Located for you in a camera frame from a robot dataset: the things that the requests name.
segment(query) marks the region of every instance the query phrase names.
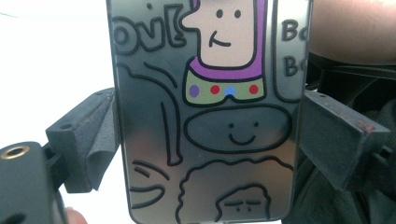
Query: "character eye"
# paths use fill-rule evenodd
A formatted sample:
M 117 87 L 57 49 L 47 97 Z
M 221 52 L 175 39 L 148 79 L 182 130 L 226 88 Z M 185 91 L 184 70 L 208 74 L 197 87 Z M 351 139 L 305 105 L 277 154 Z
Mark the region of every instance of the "character eye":
M 219 9 L 219 10 L 216 12 L 216 16 L 217 16 L 218 18 L 221 18 L 221 17 L 222 17 L 222 10 L 221 10 L 221 9 Z
M 236 10 L 233 15 L 238 19 L 239 17 L 241 17 L 241 11 L 240 10 Z

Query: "black outline drawing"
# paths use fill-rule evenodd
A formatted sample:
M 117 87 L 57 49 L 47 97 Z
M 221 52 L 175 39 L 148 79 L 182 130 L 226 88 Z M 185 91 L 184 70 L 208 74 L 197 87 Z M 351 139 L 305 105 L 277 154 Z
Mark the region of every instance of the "black outline drawing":
M 235 138 L 233 138 L 233 134 L 232 133 L 229 133 L 228 134 L 228 137 L 230 138 L 230 140 L 234 143 L 234 144 L 236 144 L 236 145 L 238 145 L 238 146 L 247 146 L 247 145 L 249 145 L 250 143 L 252 143 L 255 139 L 256 139 L 256 135 L 253 135 L 253 136 L 251 136 L 251 138 L 249 139 L 249 140 L 247 140 L 247 141 L 245 141 L 245 142 L 240 142 L 240 141 L 237 141 Z
M 154 65 L 152 65 L 152 64 L 150 64 L 150 63 L 147 63 L 147 62 L 143 62 L 143 64 L 144 64 L 147 68 L 150 68 L 150 69 L 152 69 L 152 70 L 155 70 L 155 71 L 157 71 L 157 72 L 160 72 L 160 73 L 166 75 L 166 76 L 171 80 L 172 85 L 175 87 L 175 89 L 177 89 L 177 83 L 176 83 L 175 79 L 172 77 L 172 75 L 171 75 L 168 71 L 166 71 L 165 69 L 163 69 L 163 68 L 161 68 L 161 67 L 154 66 Z
M 183 204 L 184 204 L 182 198 L 183 198 L 183 196 L 186 194 L 186 190 L 184 190 L 183 185 L 189 181 L 192 172 L 198 171 L 198 170 L 203 170 L 203 169 L 205 169 L 208 165 L 213 164 L 213 163 L 217 163 L 217 162 L 218 162 L 218 163 L 223 163 L 223 164 L 228 165 L 228 166 L 234 166 L 234 165 L 236 165 L 236 164 L 239 164 L 239 163 L 242 163 L 242 162 L 245 162 L 245 161 L 248 161 L 248 162 L 253 163 L 253 164 L 258 164 L 258 163 L 265 162 L 265 161 L 276 161 L 280 166 L 283 166 L 283 167 L 285 167 L 286 169 L 291 170 L 292 172 L 293 172 L 293 170 L 294 170 L 293 166 L 291 166 L 290 164 L 287 164 L 287 163 L 283 162 L 282 160 L 280 160 L 280 159 L 279 159 L 278 157 L 276 157 L 276 156 L 265 156 L 265 157 L 263 157 L 263 158 L 261 158 L 261 159 L 259 159 L 259 160 L 253 160 L 253 159 L 251 159 L 251 158 L 245 158 L 245 159 L 242 159 L 242 160 L 239 160 L 239 161 L 213 160 L 213 161 L 208 161 L 208 162 L 206 162 L 205 164 L 200 165 L 200 166 L 198 166 L 198 167 L 191 168 L 191 169 L 187 172 L 186 177 L 185 177 L 184 179 L 182 179 L 182 180 L 180 181 L 180 183 L 179 183 L 180 194 L 179 194 L 178 197 L 177 197 L 177 199 L 178 199 L 178 201 L 179 201 L 179 205 L 178 205 L 177 210 L 176 210 L 176 212 L 175 212 L 175 216 L 176 216 L 176 221 L 177 221 L 177 223 L 181 223 L 180 216 L 179 216 L 179 212 L 180 212 L 180 210 L 181 210 L 181 208 L 183 207 Z
M 150 20 L 150 22 L 149 22 L 149 28 L 148 28 L 147 25 L 146 25 L 145 23 L 143 23 L 142 21 L 139 21 L 139 22 L 135 23 L 135 25 L 136 25 L 137 28 L 138 28 L 138 27 L 142 27 L 143 30 L 146 32 L 146 34 L 147 34 L 151 39 L 153 39 L 153 38 L 155 38 L 155 36 L 156 36 L 156 35 L 155 35 L 155 22 L 158 22 L 158 23 L 160 24 L 160 27 L 161 27 L 161 43 L 160 43 L 160 44 L 155 45 L 155 46 L 153 46 L 153 47 L 148 47 L 148 46 L 146 45 L 146 43 L 143 41 L 143 39 L 146 40 L 146 38 L 142 38 L 142 36 L 141 36 L 142 34 L 141 34 L 140 31 L 139 31 L 140 46 L 141 46 L 146 52 L 152 52 L 152 51 L 161 49 L 161 48 L 163 48 L 163 46 L 165 46 L 165 38 L 166 38 L 166 36 L 165 36 L 165 29 L 164 29 L 165 21 L 164 21 L 163 18 L 161 18 L 161 17 L 152 18 L 152 19 Z
M 199 74 L 195 73 L 193 70 L 189 69 L 189 64 L 191 63 L 191 61 L 194 59 L 195 57 L 190 58 L 187 63 L 186 63 L 186 71 L 184 73 L 184 77 L 183 77 L 183 90 L 182 90 L 182 94 L 183 94 L 183 101 L 186 105 L 190 105 L 190 106 L 194 106 L 194 107 L 213 107 L 216 105 L 222 105 L 224 104 L 228 99 L 231 99 L 232 101 L 238 103 L 238 104 L 248 104 L 248 103 L 254 103 L 254 102 L 259 102 L 261 100 L 263 100 L 265 97 L 267 97 L 267 85 L 266 85 L 266 78 L 265 75 L 260 75 L 258 77 L 254 77 L 254 78 L 246 78 L 246 79 L 211 79 L 211 78 L 207 78 L 207 77 L 202 77 Z M 205 80 L 205 81 L 210 81 L 213 82 L 213 84 L 217 83 L 217 82 L 222 82 L 222 83 L 243 83 L 243 82 L 249 82 L 249 81 L 254 81 L 254 80 L 262 80 L 262 86 L 264 88 L 263 90 L 263 96 L 261 97 L 255 97 L 252 99 L 246 99 L 246 100 L 239 100 L 236 99 L 234 96 L 232 95 L 226 95 L 224 96 L 224 99 L 222 99 L 219 102 L 215 102 L 213 104 L 193 104 L 191 102 L 189 102 L 187 100 L 187 89 L 186 89 L 186 84 L 187 84 L 187 74 L 191 72 L 193 73 L 196 77 Z
M 174 8 L 176 9 L 176 12 L 174 14 L 174 18 L 172 19 L 172 23 L 173 23 L 174 30 L 177 33 L 175 35 L 175 40 L 178 40 L 181 43 L 175 43 L 173 41 L 171 25 L 169 24 L 170 23 L 169 11 Z M 169 4 L 169 5 L 163 6 L 163 11 L 164 11 L 164 16 L 165 16 L 165 25 L 166 25 L 166 34 L 168 36 L 168 43 L 173 48 L 181 48 L 181 47 L 186 46 L 186 44 L 187 44 L 187 40 L 184 37 L 183 31 L 178 27 L 178 15 L 182 8 L 183 8 L 183 4 Z
M 263 195 L 263 196 L 264 196 L 265 199 L 267 200 L 267 203 L 266 203 L 266 205 L 265 205 L 265 217 L 267 218 L 267 220 L 269 220 L 269 219 L 271 218 L 271 215 L 270 215 L 271 197 L 268 195 L 268 190 L 265 188 L 265 186 L 262 186 L 262 185 L 260 185 L 260 184 L 254 183 L 254 184 L 247 184 L 247 185 L 245 185 L 244 187 L 236 188 L 236 189 L 230 191 L 229 193 L 226 193 L 226 194 L 223 195 L 221 198 L 219 198 L 219 199 L 216 201 L 216 208 L 218 209 L 219 214 L 218 214 L 218 216 L 215 218 L 215 222 L 218 222 L 218 221 L 221 219 L 221 217 L 222 217 L 222 211 L 221 211 L 221 208 L 220 208 L 220 206 L 219 206 L 219 204 L 221 203 L 221 201 L 223 201 L 224 199 L 226 199 L 226 198 L 232 196 L 233 194 L 235 194 L 235 193 L 236 193 L 237 191 L 239 191 L 239 190 L 250 189 L 250 188 L 259 188 L 259 189 L 261 189 L 261 190 L 264 192 L 264 195 Z M 253 202 L 253 201 L 246 200 L 246 204 L 258 205 L 258 204 L 261 204 L 261 202 L 260 202 L 260 201 L 254 201 L 254 202 Z
M 129 191 L 136 192 L 136 193 L 147 193 L 147 192 L 151 192 L 151 191 L 154 191 L 157 189 L 160 191 L 160 194 L 157 197 L 155 197 L 152 200 L 145 202 L 145 203 L 132 204 L 131 209 L 139 209 L 139 208 L 145 208 L 145 207 L 152 206 L 153 204 L 158 202 L 163 197 L 163 195 L 165 194 L 165 188 L 161 185 L 154 185 L 154 186 L 147 187 L 147 188 L 129 187 Z
M 238 205 L 242 205 L 242 204 L 244 204 L 244 201 L 242 201 L 242 200 L 237 201 L 237 202 L 231 202 L 231 203 L 224 202 L 224 206 L 226 206 L 226 207 L 228 207 L 228 206 L 233 207 L 233 206 L 238 206 Z
M 158 174 L 160 174 L 161 176 L 163 176 L 163 178 L 165 178 L 168 181 L 170 179 L 169 175 L 165 171 L 161 170 L 157 166 L 155 166 L 155 165 L 153 165 L 151 163 L 148 163 L 146 161 L 135 160 L 135 161 L 132 162 L 132 164 L 133 165 L 140 165 L 140 166 L 149 168 L 150 170 L 153 170 L 153 171 L 157 172 Z
M 212 48 L 213 43 L 215 43 L 215 44 L 217 44 L 217 45 L 220 45 L 220 46 L 222 46 L 222 47 L 226 47 L 226 48 L 230 47 L 230 46 L 231 46 L 231 43 L 230 43 L 230 42 L 222 42 L 222 41 L 217 40 L 217 39 L 215 38 L 215 36 L 216 36 L 217 33 L 218 33 L 218 31 L 215 31 L 215 32 L 213 32 L 213 34 L 210 36 L 210 39 L 209 39 L 209 47 Z
M 178 103 L 177 103 L 177 99 L 176 99 L 175 95 L 169 90 L 168 87 L 166 87 L 159 80 L 157 80 L 155 78 L 152 78 L 152 77 L 146 77 L 146 76 L 143 76 L 143 75 L 136 75 L 136 74 L 132 73 L 131 69 L 125 63 L 117 63 L 117 67 L 124 68 L 125 71 L 127 72 L 128 76 L 131 77 L 131 78 L 146 80 L 146 81 L 149 81 L 151 83 L 154 83 L 154 84 L 158 85 L 159 87 L 164 89 L 166 91 L 166 93 L 169 95 L 169 97 L 171 98 L 172 103 L 173 103 L 174 108 L 175 108 L 175 114 L 176 114 L 176 120 L 177 120 L 177 124 L 176 124 L 177 136 L 176 136 L 176 145 L 175 145 L 175 149 L 174 149 L 175 152 L 172 153 L 172 151 L 173 151 L 172 147 L 169 147 L 170 151 L 168 151 L 168 149 L 167 149 L 167 154 L 171 155 L 171 157 L 168 157 L 166 159 L 166 162 L 167 162 L 168 166 L 176 166 L 176 165 L 181 164 L 183 162 L 183 157 L 180 154 L 180 111 L 178 109 Z M 174 158 L 173 154 L 176 154 L 175 156 L 176 156 L 177 159 L 175 161 L 172 161 L 173 158 Z
M 285 103 L 290 103 L 290 104 L 293 104 L 293 103 L 296 104 L 296 103 L 300 103 L 300 101 L 301 101 L 301 97 L 304 94 L 303 93 L 303 88 L 304 87 L 301 87 L 302 93 L 300 95 L 300 98 L 298 98 L 298 99 L 288 99 L 286 97 L 283 97 L 282 94 L 280 94 L 278 86 L 277 86 L 277 81 L 276 81 L 276 76 L 277 76 L 277 72 L 276 72 L 276 38 L 277 38 L 277 28 L 278 28 L 277 27 L 277 6 L 278 6 L 277 1 L 278 0 L 274 0 L 273 18 L 272 18 L 272 31 L 271 31 L 272 32 L 272 47 L 271 47 L 271 50 L 272 50 L 272 57 L 273 57 L 272 67 L 273 67 L 274 93 L 275 93 L 276 97 L 280 101 L 285 102 Z
M 140 31 L 139 29 L 137 29 L 135 23 L 133 21 L 131 21 L 129 18 L 126 17 L 122 17 L 122 16 L 116 16 L 112 18 L 112 22 L 114 25 L 116 25 L 116 22 L 120 21 L 120 22 L 126 22 L 127 24 L 131 25 L 131 27 L 134 29 L 134 32 L 136 33 L 136 43 L 134 44 L 134 47 L 132 49 L 129 50 L 120 50 L 119 47 L 117 46 L 117 44 L 114 45 L 114 53 L 117 55 L 131 55 L 137 52 L 137 50 L 139 49 L 140 45 L 141 45 L 141 37 L 140 37 Z M 117 36 L 117 34 L 115 34 L 116 31 L 121 30 L 123 32 L 126 31 L 125 27 L 123 26 L 117 26 L 116 28 L 114 28 L 113 31 L 113 36 Z M 126 40 L 122 41 L 122 45 L 124 45 L 128 40 L 129 40 L 129 35 L 125 35 L 125 37 L 127 37 Z
M 282 41 L 290 41 L 290 40 L 294 39 L 294 37 L 296 37 L 298 35 L 297 27 L 298 27 L 299 24 L 298 24 L 298 22 L 296 20 L 285 20 L 285 21 L 282 21 L 282 27 L 285 27 L 285 24 L 286 25 L 287 24 L 291 24 L 291 28 L 293 28 L 293 29 L 290 29 L 288 26 L 286 26 L 286 30 L 282 29 Z M 292 32 L 291 35 L 288 36 L 287 35 L 288 31 L 294 31 L 294 32 Z
M 264 11 L 264 18 L 266 18 L 266 14 L 267 14 L 267 1 L 265 0 L 264 1 L 264 3 L 265 3 L 265 11 Z M 184 18 L 186 18 L 186 17 L 188 17 L 188 16 L 190 16 L 190 14 L 192 14 L 192 13 L 195 13 L 196 11 L 198 11 L 198 9 L 201 7 L 201 2 L 200 1 L 198 1 L 197 2 L 197 6 L 196 7 L 192 7 L 192 10 L 191 11 L 189 11 L 188 13 L 185 13 L 185 14 L 183 14 L 182 16 L 181 16 L 181 18 L 180 18 L 180 20 L 179 20 L 179 26 L 183 29 L 183 30 L 186 30 L 186 31 L 194 31 L 194 32 L 196 32 L 197 34 L 198 34 L 198 46 L 197 47 L 200 47 L 200 45 L 202 44 L 202 40 L 201 40 L 201 31 L 198 29 L 198 28 L 188 28 L 188 27 L 185 27 L 183 24 L 182 24 L 182 21 L 183 21 L 183 19 Z M 235 69 L 242 69 L 242 68 L 246 68 L 246 67 L 249 67 L 249 66 L 251 66 L 251 64 L 255 61 L 255 59 L 256 59 L 256 55 L 257 55 L 257 24 L 258 24 L 258 21 L 257 21 L 257 1 L 256 0 L 254 0 L 253 1 L 253 12 L 254 12 L 254 17 L 253 17 L 253 20 L 254 20 L 254 27 L 253 27 L 253 29 L 254 29 L 254 40 L 253 40 L 253 46 L 254 46 L 254 48 L 253 48 L 253 53 L 252 53 L 252 57 L 251 57 L 251 59 L 250 59 L 250 61 L 248 62 L 248 63 L 246 63 L 246 64 L 244 64 L 244 65 L 242 65 L 242 66 L 235 66 L 235 67 L 219 67 L 219 66 L 213 66 L 213 65 L 208 65 L 208 64 L 205 64 L 204 62 L 202 62 L 202 60 L 201 60 L 201 51 L 200 51 L 200 48 L 198 48 L 198 51 L 197 51 L 197 56 L 198 56 L 198 60 L 199 60 L 199 62 L 200 62 L 200 64 L 202 65 L 202 66 L 204 66 L 204 67 L 207 67 L 207 68 L 212 68 L 212 69 L 218 69 L 218 70 L 235 70 Z M 263 38 L 263 40 L 265 40 L 265 29 L 263 29 L 262 30 L 262 32 L 263 32 L 263 34 L 262 34 L 262 38 Z
M 163 102 L 161 102 L 161 111 L 163 112 L 163 127 L 164 130 L 163 132 L 165 133 L 165 139 L 166 139 L 166 163 L 170 164 L 171 162 L 171 146 L 170 146 L 170 136 L 169 136 L 169 127 L 168 127 L 168 119 L 166 117 L 166 109 L 165 105 Z
M 143 170 L 143 169 L 140 168 L 140 167 L 135 167 L 135 168 L 134 168 L 134 171 L 137 172 L 137 173 L 139 173 L 139 174 L 141 174 L 141 175 L 143 175 L 143 176 L 145 176 L 146 178 L 149 178 L 149 172 Z
M 283 57 L 283 61 L 285 63 L 285 71 L 287 77 L 292 77 L 298 73 L 298 66 L 296 64 L 296 58 L 293 56 L 285 56 Z
M 224 150 L 218 150 L 218 149 L 214 149 L 214 148 L 210 148 L 210 147 L 206 147 L 203 146 L 201 144 L 199 144 L 198 142 L 196 142 L 195 140 L 192 139 L 192 137 L 189 135 L 189 123 L 190 121 L 194 120 L 195 118 L 204 115 L 204 114 L 208 114 L 208 113 L 212 113 L 215 111 L 223 111 L 223 110 L 236 110 L 236 109 L 249 109 L 249 108 L 258 108 L 258 107 L 262 107 L 262 108 L 273 108 L 273 109 L 277 109 L 280 112 L 283 112 L 283 114 L 286 116 L 287 120 L 288 120 L 288 130 L 284 133 L 284 135 L 282 136 L 282 138 L 280 138 L 277 142 L 274 142 L 273 144 L 268 145 L 267 147 L 263 147 L 263 148 L 255 148 L 255 149 L 241 149 L 241 150 L 236 150 L 236 151 L 224 151 Z M 199 113 L 196 113 L 194 115 L 192 115 L 191 117 L 187 118 L 186 121 L 184 122 L 184 127 L 183 127 L 183 131 L 184 134 L 186 136 L 186 138 L 193 143 L 196 147 L 203 149 L 205 151 L 209 151 L 209 152 L 214 152 L 214 153 L 219 153 L 219 154 L 248 154 L 248 153 L 257 153 L 257 152 L 263 152 L 263 151 L 267 151 L 267 150 L 271 150 L 274 148 L 279 147 L 280 145 L 282 145 L 286 140 L 288 140 L 291 131 L 292 131 L 292 117 L 291 114 L 289 113 L 289 111 L 285 108 L 283 108 L 280 105 L 270 105 L 270 104 L 260 104 L 260 105 L 235 105 L 235 106 L 223 106 L 223 107 L 217 107 L 217 108 L 210 108 L 207 110 L 203 110 Z

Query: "purple dot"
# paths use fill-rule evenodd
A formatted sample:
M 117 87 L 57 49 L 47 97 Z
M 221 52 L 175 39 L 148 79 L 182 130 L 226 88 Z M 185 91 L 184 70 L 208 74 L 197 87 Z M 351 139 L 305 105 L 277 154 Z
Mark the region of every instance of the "purple dot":
M 199 87 L 197 85 L 190 86 L 190 96 L 195 98 L 199 95 Z

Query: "screw hole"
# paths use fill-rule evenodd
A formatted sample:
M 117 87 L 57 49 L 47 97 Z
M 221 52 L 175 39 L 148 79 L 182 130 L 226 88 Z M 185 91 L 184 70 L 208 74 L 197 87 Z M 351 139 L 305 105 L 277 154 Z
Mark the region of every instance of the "screw hole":
M 71 127 L 72 127 L 71 124 L 64 124 L 64 125 L 61 126 L 61 129 L 62 129 L 62 130 L 66 130 L 66 129 L 69 129 L 69 128 L 71 128 Z
M 7 150 L 6 152 L 4 152 L 1 155 L 1 158 L 3 160 L 12 160 L 20 156 L 23 156 L 24 154 L 26 154 L 26 152 L 29 151 L 29 149 L 30 148 L 28 146 L 13 147 Z
M 11 217 L 8 217 L 2 224 L 22 224 L 22 222 L 26 219 L 26 215 L 24 214 L 15 214 Z

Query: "cartoon drawing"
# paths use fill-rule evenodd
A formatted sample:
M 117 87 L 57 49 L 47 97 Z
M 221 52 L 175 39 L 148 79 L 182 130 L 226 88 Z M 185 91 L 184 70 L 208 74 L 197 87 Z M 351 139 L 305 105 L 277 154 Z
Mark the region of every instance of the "cartoon drawing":
M 280 106 L 238 105 L 195 114 L 184 123 L 184 133 L 203 150 L 246 154 L 280 146 L 288 139 L 291 126 L 291 115 Z
M 292 170 L 291 165 L 272 156 L 257 161 L 251 159 L 234 162 L 214 160 L 193 168 L 180 183 L 177 222 L 229 221 L 233 217 L 238 217 L 238 219 L 248 217 L 250 220 L 279 217 L 282 214 L 279 214 L 278 208 L 289 202 L 290 193 L 276 195 L 273 200 L 272 193 L 290 184 Z M 194 200 L 197 192 L 204 192 L 199 195 L 199 201 Z M 239 211 L 237 208 L 232 209 L 231 201 L 243 202 L 247 204 L 247 209 L 243 211 L 241 207 Z M 252 212 L 254 204 L 261 205 L 260 208 L 256 207 L 256 210 L 262 209 L 261 212 Z
M 265 97 L 262 66 L 264 0 L 194 0 L 182 19 L 199 33 L 198 55 L 187 64 L 184 99 L 190 105 L 219 105 Z
M 293 19 L 278 11 L 279 1 L 111 0 L 117 2 L 112 43 L 136 223 L 286 215 L 299 105 L 276 90 L 302 88 L 279 82 L 279 62 L 294 55 L 276 49 L 279 29 L 291 31 L 274 21 Z

